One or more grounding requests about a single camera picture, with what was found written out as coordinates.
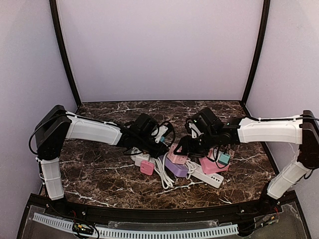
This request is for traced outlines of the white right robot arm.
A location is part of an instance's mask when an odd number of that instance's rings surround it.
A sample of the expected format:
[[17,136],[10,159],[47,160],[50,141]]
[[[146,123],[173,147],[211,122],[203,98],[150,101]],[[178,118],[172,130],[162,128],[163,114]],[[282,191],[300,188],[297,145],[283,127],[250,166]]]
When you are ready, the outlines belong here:
[[203,155],[216,146],[250,142],[285,142],[299,146],[298,155],[266,189],[269,198],[280,199],[308,172],[319,167],[319,124],[311,111],[288,118],[230,118],[222,122],[204,108],[186,122],[188,135],[180,139],[176,155]]

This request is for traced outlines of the pink adapter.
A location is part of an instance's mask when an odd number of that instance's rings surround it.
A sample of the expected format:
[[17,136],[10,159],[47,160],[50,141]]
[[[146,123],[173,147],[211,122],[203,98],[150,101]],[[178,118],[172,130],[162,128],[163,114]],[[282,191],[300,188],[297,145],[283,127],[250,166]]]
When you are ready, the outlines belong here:
[[155,165],[152,162],[143,160],[140,164],[140,172],[151,176],[154,172]]

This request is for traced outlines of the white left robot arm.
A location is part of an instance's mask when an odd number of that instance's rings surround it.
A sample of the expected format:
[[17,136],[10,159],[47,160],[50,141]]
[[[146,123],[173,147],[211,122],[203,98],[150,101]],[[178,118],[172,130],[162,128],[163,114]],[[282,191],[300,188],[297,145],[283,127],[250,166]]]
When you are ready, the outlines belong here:
[[158,123],[147,114],[123,124],[89,119],[56,105],[35,127],[29,139],[35,140],[36,149],[29,150],[36,155],[48,198],[55,201],[64,198],[59,158],[65,140],[88,140],[126,150],[136,148],[139,153],[157,158],[168,151],[163,140],[172,132],[174,129],[168,122]]

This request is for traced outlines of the white round power plug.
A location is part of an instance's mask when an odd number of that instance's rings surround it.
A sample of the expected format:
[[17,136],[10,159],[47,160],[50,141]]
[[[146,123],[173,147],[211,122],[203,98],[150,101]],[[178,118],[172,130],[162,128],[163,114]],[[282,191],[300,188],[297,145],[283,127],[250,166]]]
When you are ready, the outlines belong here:
[[142,161],[149,161],[150,155],[147,153],[143,153],[142,151],[138,150],[137,148],[133,147],[131,150],[131,160],[134,162],[135,166],[140,167]]

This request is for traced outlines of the pink cube socket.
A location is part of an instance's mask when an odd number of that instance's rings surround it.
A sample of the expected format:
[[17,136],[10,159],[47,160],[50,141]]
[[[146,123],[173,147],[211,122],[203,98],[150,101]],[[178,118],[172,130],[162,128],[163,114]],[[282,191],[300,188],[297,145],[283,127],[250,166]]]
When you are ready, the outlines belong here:
[[179,164],[179,165],[184,165],[185,162],[187,161],[187,156],[186,155],[177,155],[174,154],[174,150],[176,149],[177,144],[174,143],[167,154],[167,158],[174,164]]

